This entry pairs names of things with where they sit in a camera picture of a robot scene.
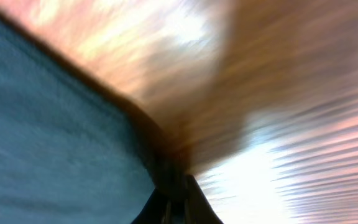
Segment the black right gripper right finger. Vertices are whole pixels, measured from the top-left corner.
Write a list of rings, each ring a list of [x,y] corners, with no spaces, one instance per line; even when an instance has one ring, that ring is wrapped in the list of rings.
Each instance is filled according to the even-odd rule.
[[[186,224],[223,224],[192,175],[186,176],[186,188],[188,192],[185,200]]]

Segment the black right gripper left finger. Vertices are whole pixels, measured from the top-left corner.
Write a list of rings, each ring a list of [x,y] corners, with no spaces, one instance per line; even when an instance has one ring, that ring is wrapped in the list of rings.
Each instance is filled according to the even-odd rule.
[[[171,224],[171,201],[155,189],[131,224]]]

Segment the black t-shirt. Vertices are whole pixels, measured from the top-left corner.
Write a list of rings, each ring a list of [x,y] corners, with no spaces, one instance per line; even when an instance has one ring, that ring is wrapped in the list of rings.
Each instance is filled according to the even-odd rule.
[[[131,223],[173,164],[127,114],[0,19],[0,223]]]

